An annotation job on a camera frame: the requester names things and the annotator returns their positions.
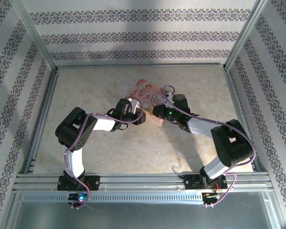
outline wall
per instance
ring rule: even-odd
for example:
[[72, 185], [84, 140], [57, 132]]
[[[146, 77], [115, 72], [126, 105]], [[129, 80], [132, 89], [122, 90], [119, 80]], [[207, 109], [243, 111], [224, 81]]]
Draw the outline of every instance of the wall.
[[271, 0], [230, 70], [286, 219], [286, 0]]
[[30, 148], [50, 70], [8, 0], [0, 0], [0, 224]]
[[255, 0], [22, 0], [56, 65], [224, 63]]

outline beige floor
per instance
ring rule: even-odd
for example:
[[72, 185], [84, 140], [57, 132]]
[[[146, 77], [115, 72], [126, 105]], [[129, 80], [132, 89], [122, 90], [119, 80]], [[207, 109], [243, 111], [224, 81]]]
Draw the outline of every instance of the beige floor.
[[[74, 107], [106, 113], [141, 78], [159, 86], [173, 85], [177, 94], [185, 94], [193, 113], [221, 121], [236, 118], [219, 66], [60, 70], [34, 173], [62, 173], [63, 151], [54, 133]], [[186, 133], [168, 122], [157, 126], [147, 121], [126, 131], [94, 131], [83, 148], [89, 173], [198, 172], [215, 156], [212, 139]], [[236, 171], [252, 168], [247, 165]]]

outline patterned wallpaper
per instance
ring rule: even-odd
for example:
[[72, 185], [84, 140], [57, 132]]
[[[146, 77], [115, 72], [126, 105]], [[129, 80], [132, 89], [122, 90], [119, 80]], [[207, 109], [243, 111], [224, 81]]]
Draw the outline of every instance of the patterned wallpaper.
[[286, 0], [271, 0], [230, 70], [286, 220]]
[[0, 0], [0, 225], [36, 132], [50, 70], [8, 0]]
[[224, 63], [255, 0], [23, 0], [56, 65]]

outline wire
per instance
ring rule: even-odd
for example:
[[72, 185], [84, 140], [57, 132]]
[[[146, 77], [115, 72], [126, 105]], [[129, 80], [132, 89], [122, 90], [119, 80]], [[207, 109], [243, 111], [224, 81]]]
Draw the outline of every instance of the wire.
[[207, 121], [207, 122], [214, 123], [214, 124], [225, 125], [225, 126], [229, 127], [230, 129], [232, 129], [232, 130], [236, 131], [237, 133], [239, 133], [241, 136], [243, 136], [243, 137], [249, 142], [249, 144], [250, 144], [250, 146], [251, 146], [251, 148], [252, 148], [252, 157], [251, 157], [250, 160], [248, 160], [248, 161], [246, 161], [246, 162], [244, 162], [244, 163], [241, 163], [241, 164], [233, 165], [233, 166], [231, 166], [229, 169], [227, 169], [227, 170], [223, 173], [223, 175], [233, 175], [235, 178], [234, 178], [234, 180], [233, 180], [231, 186], [230, 186], [230, 187], [227, 189], [227, 191], [225, 192], [225, 194], [224, 194], [219, 200], [217, 200], [216, 203], [211, 204], [211, 205], [207, 205], [207, 204], [205, 205], [206, 207], [209, 207], [209, 206], [212, 206], [212, 207], [213, 207], [213, 206], [215, 206], [216, 204], [219, 204], [219, 203], [226, 197], [226, 195], [229, 193], [229, 191], [231, 190], [232, 186], [233, 186], [233, 185], [235, 184], [235, 182], [236, 182], [237, 175], [236, 175], [235, 173], [227, 173], [227, 172], [230, 171], [230, 170], [231, 170], [232, 168], [234, 168], [234, 167], [244, 166], [244, 165], [247, 165], [247, 164], [253, 162], [254, 159], [255, 159], [255, 157], [256, 157], [256, 147], [254, 146], [254, 144], [253, 144], [253, 142], [251, 141], [251, 139], [250, 139], [245, 133], [243, 133], [243, 132], [240, 131], [239, 129], [237, 129], [237, 128], [235, 128], [235, 127], [233, 127], [233, 126], [231, 126], [231, 125], [229, 125], [229, 124], [227, 124], [227, 123], [220, 122], [220, 121], [215, 121], [215, 120], [208, 119], [208, 118], [202, 118], [202, 117], [199, 117], [199, 116], [194, 116], [194, 115], [192, 115], [192, 114], [189, 114], [189, 113], [187, 113], [187, 112], [185, 112], [185, 111], [179, 109], [179, 108], [176, 107], [171, 101], [169, 101], [169, 99], [167, 98], [166, 93], [165, 93], [165, 88], [166, 88], [166, 87], [172, 88], [173, 92], [175, 92], [175, 88], [174, 88], [173, 86], [171, 86], [171, 85], [166, 85], [166, 86], [164, 86], [163, 89], [162, 89], [162, 94], [163, 94], [164, 98], [166, 99], [166, 102], [169, 103], [174, 109], [176, 109], [177, 111], [179, 111], [179, 112], [181, 112], [181, 113], [183, 113], [183, 114], [185, 114], [185, 115], [187, 115], [187, 116], [189, 116], [189, 117], [195, 118], [195, 119]]
[[82, 124], [81, 130], [80, 130], [80, 132], [78, 133], [76, 139], [74, 140], [74, 142], [72, 143], [72, 145], [65, 150], [64, 161], [65, 161], [65, 165], [66, 165], [66, 167], [67, 167], [69, 173], [71, 174], [71, 176], [72, 176], [77, 182], [79, 182], [82, 186], [84, 186], [85, 189], [86, 189], [87, 192], [88, 192], [88, 196], [87, 196], [87, 199], [86, 199], [85, 202], [81, 202], [81, 201], [75, 200], [75, 201], [73, 201], [73, 202], [71, 203], [71, 208], [74, 208], [74, 204], [75, 204], [75, 203], [79, 203], [79, 204], [80, 204], [78, 207], [76, 207], [76, 209], [80, 209], [81, 207], [83, 207], [83, 206], [89, 201], [90, 196], [91, 196], [91, 193], [90, 193], [90, 189], [88, 188], [88, 186], [85, 185], [83, 182], [81, 182], [81, 181], [73, 174], [73, 172], [70, 170], [70, 166], [69, 166], [69, 164], [68, 164], [68, 162], [67, 162], [67, 154], [68, 154], [68, 152], [76, 145], [76, 143], [77, 143], [78, 140], [80, 139], [80, 137], [81, 137], [81, 135], [82, 135], [82, 133], [83, 133], [83, 131], [84, 131], [84, 128], [85, 128], [85, 126], [86, 126], [86, 124], [87, 124], [87, 121], [88, 121], [88, 119], [89, 119], [90, 116], [93, 116], [93, 115], [103, 116], [103, 117], [107, 117], [107, 118], [109, 118], [109, 119], [112, 119], [112, 120], [114, 120], [114, 121], [116, 121], [116, 122], [120, 122], [120, 123], [124, 123], [124, 124], [134, 123], [134, 122], [138, 121], [138, 120], [142, 117], [142, 114], [143, 114], [143, 104], [142, 104], [142, 102], [141, 102], [139, 99], [137, 99], [136, 97], [129, 96], [129, 97], [127, 97], [126, 99], [128, 99], [128, 98], [137, 100], [137, 101], [139, 102], [139, 104], [140, 104], [140, 106], [141, 106], [141, 112], [140, 112], [140, 115], [139, 115], [138, 118], [136, 118], [136, 119], [133, 120], [133, 121], [122, 121], [122, 120], [113, 118], [113, 117], [111, 117], [111, 116], [108, 116], [107, 114], [100, 114], [100, 113], [90, 113], [90, 114], [87, 114], [87, 116], [86, 116], [86, 118], [85, 118], [85, 120], [84, 120], [84, 122], [83, 122], [83, 124]]

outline enclosure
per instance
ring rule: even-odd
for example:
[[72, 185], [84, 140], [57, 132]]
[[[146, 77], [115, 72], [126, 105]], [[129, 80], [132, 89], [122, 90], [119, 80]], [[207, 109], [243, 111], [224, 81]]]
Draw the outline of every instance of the enclosure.
[[[140, 79], [173, 85], [201, 117], [237, 119], [256, 146], [214, 209], [188, 204], [198, 193], [175, 199], [189, 194], [179, 176], [217, 156], [213, 140], [166, 121], [92, 132], [82, 158], [100, 189], [81, 216], [57, 190], [57, 126], [75, 107], [107, 113]], [[74, 228], [80, 217], [81, 227], [207, 228], [222, 217], [219, 228], [286, 228], [286, 0], [0, 0], [0, 228]]]

